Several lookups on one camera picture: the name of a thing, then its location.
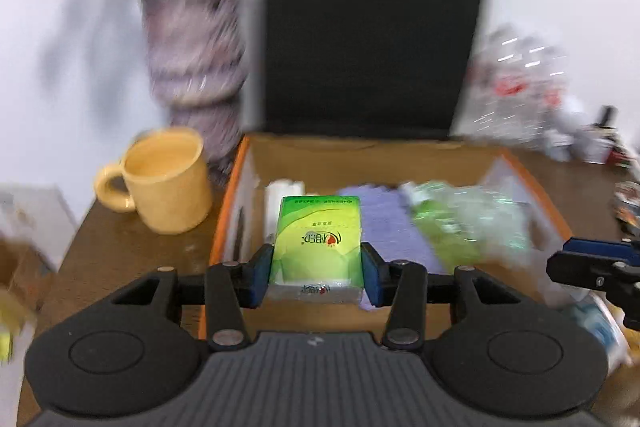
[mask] mug handle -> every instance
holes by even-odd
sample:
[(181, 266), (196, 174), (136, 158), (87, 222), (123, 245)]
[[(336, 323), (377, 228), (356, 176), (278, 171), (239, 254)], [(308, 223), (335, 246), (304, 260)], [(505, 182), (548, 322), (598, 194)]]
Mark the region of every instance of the mug handle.
[(122, 176), (120, 165), (111, 164), (103, 167), (94, 180), (95, 197), (104, 206), (116, 212), (133, 212), (136, 209), (136, 204), (133, 202), (131, 194), (117, 190), (111, 185), (111, 181), (118, 176)]

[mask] brown cardboard box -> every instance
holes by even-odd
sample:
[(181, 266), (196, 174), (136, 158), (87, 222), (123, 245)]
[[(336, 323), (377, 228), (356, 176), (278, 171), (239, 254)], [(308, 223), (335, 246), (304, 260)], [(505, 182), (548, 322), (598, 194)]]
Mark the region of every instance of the brown cardboard box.
[(0, 323), (17, 333), (41, 308), (53, 273), (27, 243), (0, 237)]
[[(277, 179), (305, 182), (309, 193), (335, 194), (350, 185), (395, 186), (444, 180), (449, 184), (497, 186), (507, 181), (527, 205), (544, 241), (536, 254), (532, 273), (510, 271), (495, 264), (479, 266), (523, 293), (540, 298), (553, 285), (544, 266), (551, 253), (571, 235), (570, 229), (548, 196), (508, 151), (456, 142), (397, 142), (251, 135), (242, 142), (225, 193), (211, 262), (247, 261), (263, 243), (264, 188)], [(382, 332), (388, 309), (363, 311), (356, 305), (312, 304), (300, 301), (265, 301), (256, 310), (245, 310), (250, 332), (372, 331)], [(200, 336), (204, 324), (201, 320)], [(428, 308), (427, 336), (436, 337), (450, 324), (445, 305)]]

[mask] purple towel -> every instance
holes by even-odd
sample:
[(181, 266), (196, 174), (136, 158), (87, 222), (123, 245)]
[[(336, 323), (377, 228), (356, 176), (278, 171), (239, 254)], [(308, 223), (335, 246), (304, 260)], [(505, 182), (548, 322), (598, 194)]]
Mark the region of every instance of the purple towel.
[[(373, 245), (385, 261), (406, 259), (422, 264), (429, 273), (446, 273), (431, 245), (414, 226), (410, 211), (397, 190), (373, 185), (346, 187), (341, 196), (360, 198), (362, 241)], [(372, 310), (367, 294), (360, 307)]]

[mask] brand logo on tissue packet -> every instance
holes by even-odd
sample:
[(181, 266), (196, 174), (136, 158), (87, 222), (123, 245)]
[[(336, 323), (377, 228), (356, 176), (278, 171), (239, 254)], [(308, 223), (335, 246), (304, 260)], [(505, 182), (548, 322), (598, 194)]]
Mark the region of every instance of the brand logo on tissue packet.
[(340, 233), (333, 232), (314, 232), (310, 230), (302, 236), (302, 243), (325, 243), (330, 247), (333, 245), (340, 245), (342, 236)]
[(302, 286), (300, 293), (314, 293), (317, 295), (324, 295), (331, 291), (331, 286), (326, 284), (305, 284)]

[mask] yellow mug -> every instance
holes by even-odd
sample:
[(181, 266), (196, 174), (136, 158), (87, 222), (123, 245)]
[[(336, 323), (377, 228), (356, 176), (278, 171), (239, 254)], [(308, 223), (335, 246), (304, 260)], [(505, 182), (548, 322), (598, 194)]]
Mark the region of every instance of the yellow mug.
[[(120, 163), (95, 177), (98, 201), (116, 212), (138, 211), (158, 233), (180, 233), (204, 221), (213, 204), (202, 137), (188, 127), (170, 127), (143, 136)], [(112, 180), (122, 176), (129, 194)]]

